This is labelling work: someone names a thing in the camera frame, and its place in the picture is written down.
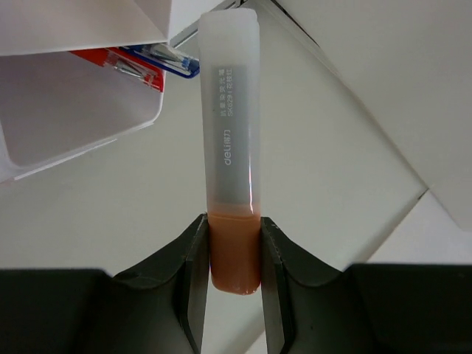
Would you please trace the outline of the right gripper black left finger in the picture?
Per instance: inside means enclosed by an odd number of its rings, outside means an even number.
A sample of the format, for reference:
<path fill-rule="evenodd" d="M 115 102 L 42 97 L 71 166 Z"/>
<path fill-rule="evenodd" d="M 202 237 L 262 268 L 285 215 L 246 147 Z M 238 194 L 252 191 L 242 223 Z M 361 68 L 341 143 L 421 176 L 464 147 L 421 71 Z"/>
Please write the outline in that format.
<path fill-rule="evenodd" d="M 199 353 L 209 225 L 110 275 L 92 268 L 1 271 L 3 353 Z"/>

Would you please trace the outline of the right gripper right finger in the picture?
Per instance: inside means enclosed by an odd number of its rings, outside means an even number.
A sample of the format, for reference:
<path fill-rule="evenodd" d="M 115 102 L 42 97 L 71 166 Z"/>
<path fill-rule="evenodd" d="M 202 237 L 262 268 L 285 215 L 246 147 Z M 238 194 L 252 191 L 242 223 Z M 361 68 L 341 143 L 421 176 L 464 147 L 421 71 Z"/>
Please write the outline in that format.
<path fill-rule="evenodd" d="M 469 353 L 471 267 L 357 263 L 340 271 L 261 220 L 269 353 Z"/>

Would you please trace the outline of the red gel pen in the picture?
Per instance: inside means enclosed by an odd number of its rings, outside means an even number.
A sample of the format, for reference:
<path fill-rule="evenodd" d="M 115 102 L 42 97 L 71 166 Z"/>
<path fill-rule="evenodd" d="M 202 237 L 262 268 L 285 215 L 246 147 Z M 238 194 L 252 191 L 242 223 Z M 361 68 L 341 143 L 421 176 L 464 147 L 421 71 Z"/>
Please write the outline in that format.
<path fill-rule="evenodd" d="M 70 53 L 97 66 L 113 68 L 116 72 L 133 77 L 154 90 L 164 92 L 163 70 L 129 55 L 121 49 L 81 49 L 70 51 Z"/>

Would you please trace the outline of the blue ballpoint pen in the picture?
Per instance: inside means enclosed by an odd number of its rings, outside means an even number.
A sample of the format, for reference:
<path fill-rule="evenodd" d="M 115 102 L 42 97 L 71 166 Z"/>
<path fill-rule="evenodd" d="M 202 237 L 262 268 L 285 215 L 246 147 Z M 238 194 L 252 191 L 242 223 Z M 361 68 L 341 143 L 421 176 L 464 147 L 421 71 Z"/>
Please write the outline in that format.
<path fill-rule="evenodd" d="M 186 79 L 194 78 L 200 73 L 200 63 L 197 58 L 189 56 L 169 44 L 121 46 L 119 49 L 152 66 Z"/>

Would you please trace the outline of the orange highlighter marker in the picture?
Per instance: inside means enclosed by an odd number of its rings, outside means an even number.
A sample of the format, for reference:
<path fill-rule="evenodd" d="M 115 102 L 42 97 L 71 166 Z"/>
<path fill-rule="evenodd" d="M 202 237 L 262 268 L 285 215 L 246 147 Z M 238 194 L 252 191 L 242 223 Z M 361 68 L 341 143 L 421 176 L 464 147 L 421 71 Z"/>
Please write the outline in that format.
<path fill-rule="evenodd" d="M 250 8 L 198 22 L 206 207 L 213 285 L 260 286 L 260 26 Z"/>

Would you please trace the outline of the purple divided organizer box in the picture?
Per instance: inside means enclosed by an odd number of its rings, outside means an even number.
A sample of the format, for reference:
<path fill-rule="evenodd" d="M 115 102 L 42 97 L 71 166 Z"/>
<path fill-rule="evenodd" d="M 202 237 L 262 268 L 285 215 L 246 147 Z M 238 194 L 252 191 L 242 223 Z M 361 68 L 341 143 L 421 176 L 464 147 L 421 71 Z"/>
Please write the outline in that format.
<path fill-rule="evenodd" d="M 1 179 L 152 125 L 163 96 L 81 49 L 165 42 L 170 1 L 1 3 Z"/>

